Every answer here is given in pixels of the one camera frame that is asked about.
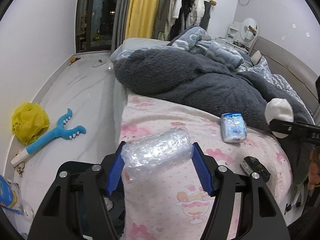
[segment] bubble wrap roll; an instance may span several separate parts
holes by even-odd
[[[187,129],[177,127],[125,144],[121,156],[130,180],[141,181],[187,162],[192,153]]]

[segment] black package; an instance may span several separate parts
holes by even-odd
[[[244,169],[245,173],[250,175],[253,172],[259,173],[259,175],[263,178],[264,182],[268,182],[270,179],[269,171],[263,166],[259,160],[252,156],[247,156],[243,159],[242,163],[240,164],[241,167]]]

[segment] wall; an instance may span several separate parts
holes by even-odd
[[[0,21],[0,174],[8,154],[11,115],[32,101],[75,53],[77,0],[13,0]]]
[[[320,74],[316,56],[320,51],[320,25],[305,0],[250,0],[247,6],[238,4],[234,20],[242,22],[247,17],[258,22],[260,36],[277,43]]]
[[[208,34],[212,39],[227,35],[229,25],[233,22],[238,0],[215,0],[216,6],[211,7],[211,18]]]

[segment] yellow plastic bag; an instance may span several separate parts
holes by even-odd
[[[23,103],[14,111],[11,121],[12,132],[24,144],[37,140],[49,127],[49,118],[39,104]]]

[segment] gray wall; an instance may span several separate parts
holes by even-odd
[[[246,6],[238,4],[234,20],[242,22],[247,17],[258,22],[259,36],[275,42],[320,74],[320,25],[305,0],[250,0]]]

